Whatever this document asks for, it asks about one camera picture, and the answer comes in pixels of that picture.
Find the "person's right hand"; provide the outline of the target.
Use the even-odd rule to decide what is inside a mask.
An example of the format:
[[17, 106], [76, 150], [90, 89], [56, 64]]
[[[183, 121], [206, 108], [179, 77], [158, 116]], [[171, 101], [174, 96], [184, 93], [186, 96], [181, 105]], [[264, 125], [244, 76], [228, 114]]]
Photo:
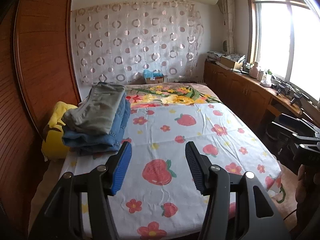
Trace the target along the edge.
[[310, 166], [301, 165], [297, 179], [297, 225], [304, 229], [319, 208], [319, 172]]

